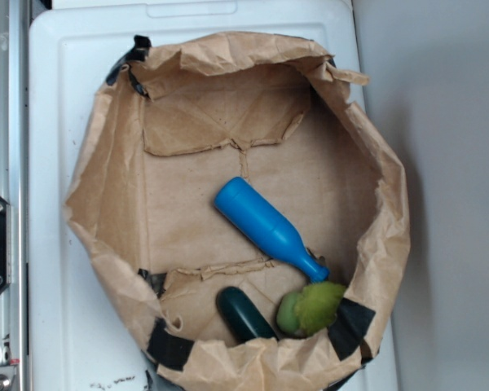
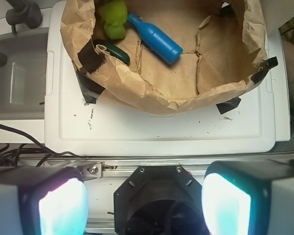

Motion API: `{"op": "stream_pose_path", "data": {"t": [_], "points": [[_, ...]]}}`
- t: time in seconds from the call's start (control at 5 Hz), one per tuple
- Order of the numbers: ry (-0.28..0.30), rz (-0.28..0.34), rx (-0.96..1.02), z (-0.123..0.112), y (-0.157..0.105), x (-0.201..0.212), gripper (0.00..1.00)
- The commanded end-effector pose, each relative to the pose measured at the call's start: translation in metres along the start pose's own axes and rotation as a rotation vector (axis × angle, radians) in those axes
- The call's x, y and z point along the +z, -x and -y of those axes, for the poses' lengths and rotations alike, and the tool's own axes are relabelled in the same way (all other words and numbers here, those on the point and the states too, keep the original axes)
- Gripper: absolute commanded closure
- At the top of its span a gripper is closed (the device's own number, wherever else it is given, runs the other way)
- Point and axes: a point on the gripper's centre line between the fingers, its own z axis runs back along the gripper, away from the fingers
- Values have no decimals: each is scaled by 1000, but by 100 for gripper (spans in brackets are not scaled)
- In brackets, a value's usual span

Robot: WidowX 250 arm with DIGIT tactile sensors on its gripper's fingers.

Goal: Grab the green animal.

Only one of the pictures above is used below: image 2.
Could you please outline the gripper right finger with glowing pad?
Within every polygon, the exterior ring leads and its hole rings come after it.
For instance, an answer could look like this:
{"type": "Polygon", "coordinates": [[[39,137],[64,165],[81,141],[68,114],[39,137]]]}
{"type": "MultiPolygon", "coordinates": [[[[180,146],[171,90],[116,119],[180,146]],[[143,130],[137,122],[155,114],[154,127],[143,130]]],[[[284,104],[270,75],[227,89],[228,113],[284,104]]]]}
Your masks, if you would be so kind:
{"type": "Polygon", "coordinates": [[[201,201],[213,235],[294,235],[294,160],[215,161],[201,201]]]}

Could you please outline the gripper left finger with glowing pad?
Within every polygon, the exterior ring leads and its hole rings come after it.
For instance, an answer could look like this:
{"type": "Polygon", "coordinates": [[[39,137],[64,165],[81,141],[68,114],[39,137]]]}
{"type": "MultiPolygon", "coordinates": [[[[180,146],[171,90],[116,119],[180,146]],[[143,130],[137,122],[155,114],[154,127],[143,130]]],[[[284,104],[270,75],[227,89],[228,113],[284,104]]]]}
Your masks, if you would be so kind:
{"type": "Polygon", "coordinates": [[[73,167],[0,167],[0,235],[82,235],[88,191],[73,167]]]}

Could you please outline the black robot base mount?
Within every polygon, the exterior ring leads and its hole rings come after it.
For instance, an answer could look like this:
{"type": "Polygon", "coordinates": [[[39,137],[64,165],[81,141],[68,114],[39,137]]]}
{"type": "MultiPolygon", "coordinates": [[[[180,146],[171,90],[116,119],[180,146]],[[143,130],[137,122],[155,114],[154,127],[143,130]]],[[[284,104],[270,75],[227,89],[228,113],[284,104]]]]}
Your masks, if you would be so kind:
{"type": "Polygon", "coordinates": [[[140,166],[114,192],[119,235],[208,235],[202,185],[183,167],[140,166]]]}

